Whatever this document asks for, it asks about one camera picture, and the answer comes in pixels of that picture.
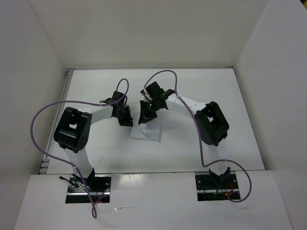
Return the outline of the white skirt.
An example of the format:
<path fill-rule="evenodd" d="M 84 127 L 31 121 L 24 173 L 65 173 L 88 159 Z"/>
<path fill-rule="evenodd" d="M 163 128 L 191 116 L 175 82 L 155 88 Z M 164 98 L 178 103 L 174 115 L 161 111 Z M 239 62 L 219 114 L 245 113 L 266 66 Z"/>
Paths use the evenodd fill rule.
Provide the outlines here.
<path fill-rule="evenodd" d="M 153 120 L 147 123 L 133 125 L 129 137 L 135 140 L 160 142 L 161 122 Z"/>

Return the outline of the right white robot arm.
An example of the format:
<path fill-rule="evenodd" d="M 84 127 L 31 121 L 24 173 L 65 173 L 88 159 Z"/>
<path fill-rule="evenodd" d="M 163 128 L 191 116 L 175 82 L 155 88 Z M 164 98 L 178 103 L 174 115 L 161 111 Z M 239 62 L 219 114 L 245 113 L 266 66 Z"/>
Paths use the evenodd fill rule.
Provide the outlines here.
<path fill-rule="evenodd" d="M 157 118 L 161 109 L 179 112 L 193 119 L 200 144 L 207 145 L 209 156 L 215 164 L 209 164 L 211 185 L 222 188 L 227 183 L 230 168 L 221 159 L 226 156 L 226 137 L 229 124 L 216 102 L 201 103 L 180 96 L 175 90 L 164 91 L 157 82 L 141 90 L 144 99 L 140 101 L 139 124 L 145 124 Z"/>

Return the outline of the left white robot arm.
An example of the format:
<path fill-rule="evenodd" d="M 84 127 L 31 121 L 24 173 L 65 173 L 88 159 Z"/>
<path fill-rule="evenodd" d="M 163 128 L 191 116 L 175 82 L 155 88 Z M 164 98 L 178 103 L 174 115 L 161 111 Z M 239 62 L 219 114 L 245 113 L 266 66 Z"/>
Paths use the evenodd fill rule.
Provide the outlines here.
<path fill-rule="evenodd" d="M 133 126 L 127 100 L 125 94 L 114 91 L 112 97 L 102 101 L 102 104 L 80 109 L 66 107 L 63 111 L 53 138 L 64 149 L 69 162 L 73 164 L 73 176 L 79 181 L 79 187 L 86 192 L 98 185 L 85 148 L 91 125 L 104 119 L 116 118 L 122 127 Z"/>

